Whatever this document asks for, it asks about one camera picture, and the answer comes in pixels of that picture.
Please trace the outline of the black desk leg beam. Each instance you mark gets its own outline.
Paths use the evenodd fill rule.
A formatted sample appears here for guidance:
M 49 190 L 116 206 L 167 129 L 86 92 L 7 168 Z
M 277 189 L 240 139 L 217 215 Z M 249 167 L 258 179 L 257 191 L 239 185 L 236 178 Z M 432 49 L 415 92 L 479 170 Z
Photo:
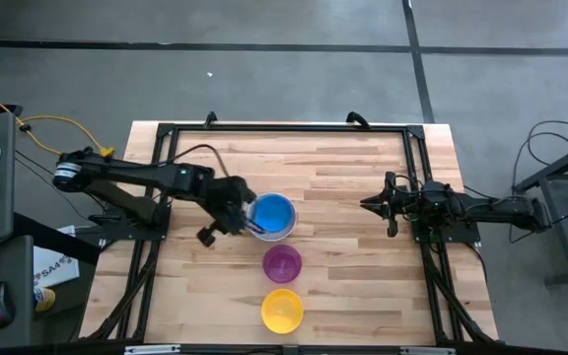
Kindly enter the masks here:
M 79 261 L 96 265 L 101 249 L 61 233 L 25 215 L 15 212 L 13 237 L 32 236 L 34 246 L 60 252 Z

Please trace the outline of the yellow cup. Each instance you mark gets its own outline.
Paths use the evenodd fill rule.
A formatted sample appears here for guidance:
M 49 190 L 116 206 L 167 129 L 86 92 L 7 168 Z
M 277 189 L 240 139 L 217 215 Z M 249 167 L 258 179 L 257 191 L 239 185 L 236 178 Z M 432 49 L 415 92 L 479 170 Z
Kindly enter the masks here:
M 37 313 L 49 311 L 55 304 L 55 292 L 49 288 L 34 287 L 34 310 Z

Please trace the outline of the yellow plastic bowl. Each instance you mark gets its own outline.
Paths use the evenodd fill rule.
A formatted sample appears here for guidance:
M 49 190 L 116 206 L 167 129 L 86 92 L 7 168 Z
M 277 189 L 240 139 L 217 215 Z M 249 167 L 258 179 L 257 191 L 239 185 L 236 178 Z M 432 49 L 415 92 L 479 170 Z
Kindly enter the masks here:
M 274 333 L 287 334 L 296 330 L 304 317 L 302 299 L 288 289 L 276 289 L 263 300 L 260 315 L 264 325 Z

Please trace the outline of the silver rail bracket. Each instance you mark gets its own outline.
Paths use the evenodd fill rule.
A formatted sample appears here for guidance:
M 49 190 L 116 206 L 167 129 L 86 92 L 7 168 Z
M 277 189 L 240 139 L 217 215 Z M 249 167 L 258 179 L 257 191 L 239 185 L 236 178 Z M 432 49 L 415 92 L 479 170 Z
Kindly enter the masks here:
M 128 346 L 124 349 L 123 355 L 178 355 L 179 353 L 178 344 L 157 344 Z
M 454 348 L 404 346 L 399 349 L 399 355 L 457 355 Z

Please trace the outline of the large white bowl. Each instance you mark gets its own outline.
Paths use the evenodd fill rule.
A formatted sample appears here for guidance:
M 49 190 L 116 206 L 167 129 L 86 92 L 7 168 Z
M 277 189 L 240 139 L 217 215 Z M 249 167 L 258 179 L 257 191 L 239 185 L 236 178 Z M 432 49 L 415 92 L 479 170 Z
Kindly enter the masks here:
M 269 192 L 269 193 L 264 193 L 264 194 L 279 194 L 279 193 Z M 256 200 L 254 200 L 251 203 L 251 205 L 249 206 L 249 208 L 247 210 L 247 218 L 248 218 L 249 221 L 253 221 L 252 220 L 252 208 L 253 208 L 255 202 L 256 202 Z M 297 221 L 297 212 L 296 212 L 296 209 L 295 209 L 295 206 L 294 206 L 293 203 L 292 203 L 292 205 L 293 205 L 295 216 L 294 216 L 293 223 L 290 225 L 290 227 L 287 230 L 281 231 L 281 232 L 278 232 L 278 233 L 269 233 L 269 232 L 266 232 L 264 230 L 263 235 L 258 235 L 258 236 L 254 235 L 254 236 L 256 238 L 263 240 L 263 241 L 266 241 L 266 242 L 278 242 L 278 241 L 281 241 L 281 240 L 287 238 L 292 233 L 292 231 L 295 227 L 296 221 Z

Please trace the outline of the blue plastic bowl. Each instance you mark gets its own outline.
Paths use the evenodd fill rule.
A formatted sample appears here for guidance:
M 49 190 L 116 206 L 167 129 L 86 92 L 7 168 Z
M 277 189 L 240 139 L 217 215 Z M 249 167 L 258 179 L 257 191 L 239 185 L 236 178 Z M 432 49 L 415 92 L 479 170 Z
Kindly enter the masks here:
M 292 203 L 280 194 L 261 195 L 252 208 L 252 220 L 269 233 L 287 230 L 294 216 Z

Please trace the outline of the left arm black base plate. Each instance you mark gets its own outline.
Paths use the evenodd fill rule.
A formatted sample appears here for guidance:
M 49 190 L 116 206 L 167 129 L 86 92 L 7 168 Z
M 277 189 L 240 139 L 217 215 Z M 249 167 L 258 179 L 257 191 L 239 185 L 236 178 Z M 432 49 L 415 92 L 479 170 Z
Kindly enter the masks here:
M 110 205 L 101 215 L 90 215 L 89 219 L 102 230 L 106 240 L 160 242 L 167 237 L 171 217 L 169 204 L 159 205 L 157 220 L 152 225 L 145 225 L 125 212 Z

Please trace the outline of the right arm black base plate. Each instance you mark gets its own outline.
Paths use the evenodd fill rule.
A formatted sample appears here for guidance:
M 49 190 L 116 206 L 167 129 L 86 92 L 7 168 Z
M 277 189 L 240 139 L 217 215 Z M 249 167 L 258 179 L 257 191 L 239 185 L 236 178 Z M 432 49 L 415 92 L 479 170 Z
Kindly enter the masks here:
M 416 220 L 411 223 L 411 227 L 413 239 L 419 244 L 474 244 L 481 242 L 481 237 L 475 223 L 451 221 L 439 227 L 431 227 L 421 220 Z

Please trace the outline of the white printed paper sheet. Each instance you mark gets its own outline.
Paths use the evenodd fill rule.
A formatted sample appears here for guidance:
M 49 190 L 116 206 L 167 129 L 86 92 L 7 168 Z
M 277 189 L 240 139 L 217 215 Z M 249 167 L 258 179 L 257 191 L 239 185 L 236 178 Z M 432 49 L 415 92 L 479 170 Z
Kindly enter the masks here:
M 49 288 L 80 277 L 79 261 L 51 249 L 34 247 L 34 286 Z

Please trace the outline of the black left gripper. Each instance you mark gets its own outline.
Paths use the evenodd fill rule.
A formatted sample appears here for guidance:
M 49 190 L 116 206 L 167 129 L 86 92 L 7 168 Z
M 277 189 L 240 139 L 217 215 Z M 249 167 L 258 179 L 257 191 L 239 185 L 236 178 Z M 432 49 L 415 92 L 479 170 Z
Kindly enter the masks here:
M 251 204 L 255 199 L 256 194 L 242 177 L 211 179 L 204 198 L 197 201 L 197 205 L 214 221 L 197 233 L 199 241 L 205 247 L 210 247 L 216 240 L 215 231 L 223 235 L 239 235 L 246 230 L 256 236 L 263 235 L 264 230 L 261 226 L 254 221 L 247 222 L 244 209 L 246 204 Z

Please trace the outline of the grey desk surface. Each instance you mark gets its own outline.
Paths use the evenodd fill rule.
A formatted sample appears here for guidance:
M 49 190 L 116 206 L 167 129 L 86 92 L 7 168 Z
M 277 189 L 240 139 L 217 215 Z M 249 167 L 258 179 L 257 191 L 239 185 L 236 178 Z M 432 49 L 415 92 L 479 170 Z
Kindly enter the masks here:
M 0 348 L 32 343 L 33 239 L 17 237 L 0 243 L 0 281 L 6 282 L 16 312 L 14 320 L 0 329 Z

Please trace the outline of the black gantry beam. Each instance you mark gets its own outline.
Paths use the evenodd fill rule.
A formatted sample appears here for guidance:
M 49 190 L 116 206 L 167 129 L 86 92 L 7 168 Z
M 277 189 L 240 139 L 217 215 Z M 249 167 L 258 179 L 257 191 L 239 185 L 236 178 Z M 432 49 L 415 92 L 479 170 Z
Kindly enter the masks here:
M 276 345 L 178 344 L 178 355 L 399 355 L 404 346 L 454 348 L 457 355 L 568 355 L 568 351 L 506 345 L 499 342 L 442 341 L 436 345 Z M 70 343 L 0 348 L 0 355 L 123 355 L 128 346 L 157 345 L 133 339 L 90 340 Z

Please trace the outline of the purple plastic bowl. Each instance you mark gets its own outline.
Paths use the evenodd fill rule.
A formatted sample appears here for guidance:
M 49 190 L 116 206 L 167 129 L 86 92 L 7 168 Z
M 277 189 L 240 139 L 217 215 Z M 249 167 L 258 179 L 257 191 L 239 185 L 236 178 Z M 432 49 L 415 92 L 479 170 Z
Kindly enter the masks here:
M 302 258 L 293 247 L 276 245 L 264 255 L 262 268 L 271 281 L 279 284 L 290 283 L 301 272 Z

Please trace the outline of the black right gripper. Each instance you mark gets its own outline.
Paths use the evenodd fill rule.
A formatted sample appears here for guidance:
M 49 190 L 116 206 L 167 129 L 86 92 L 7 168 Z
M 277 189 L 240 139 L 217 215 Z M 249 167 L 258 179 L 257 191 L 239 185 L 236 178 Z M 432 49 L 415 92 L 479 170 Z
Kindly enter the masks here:
M 388 236 L 393 238 L 398 233 L 396 216 L 401 215 L 411 220 L 416 215 L 416 192 L 396 185 L 397 174 L 386 172 L 385 193 L 364 198 L 361 207 L 380 216 L 388 217 Z

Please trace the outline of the black aluminium table frame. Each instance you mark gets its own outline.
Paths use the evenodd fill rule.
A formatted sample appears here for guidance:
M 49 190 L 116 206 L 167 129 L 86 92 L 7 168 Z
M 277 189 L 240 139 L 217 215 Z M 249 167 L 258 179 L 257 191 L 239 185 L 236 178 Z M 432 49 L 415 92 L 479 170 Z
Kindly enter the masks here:
M 444 124 L 371 130 L 330 123 L 137 121 L 125 150 L 147 163 L 155 152 L 228 170 L 258 193 L 294 204 L 287 244 L 303 261 L 289 289 L 304 317 L 291 333 L 269 330 L 260 316 L 276 289 L 261 267 L 268 243 L 251 235 L 197 240 L 210 221 L 176 201 L 161 244 L 144 338 L 150 343 L 430 345 L 434 342 L 421 248 L 410 224 L 387 224 L 359 205 L 379 193 L 388 171 L 462 188 L 451 130 Z

